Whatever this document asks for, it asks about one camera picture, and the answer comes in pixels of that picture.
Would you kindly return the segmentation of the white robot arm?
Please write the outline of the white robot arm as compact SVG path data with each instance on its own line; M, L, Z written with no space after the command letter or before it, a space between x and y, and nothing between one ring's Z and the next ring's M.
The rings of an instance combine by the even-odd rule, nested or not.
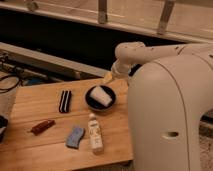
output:
M115 48L114 79L128 80L135 171L201 171L199 123L213 110L213 44Z

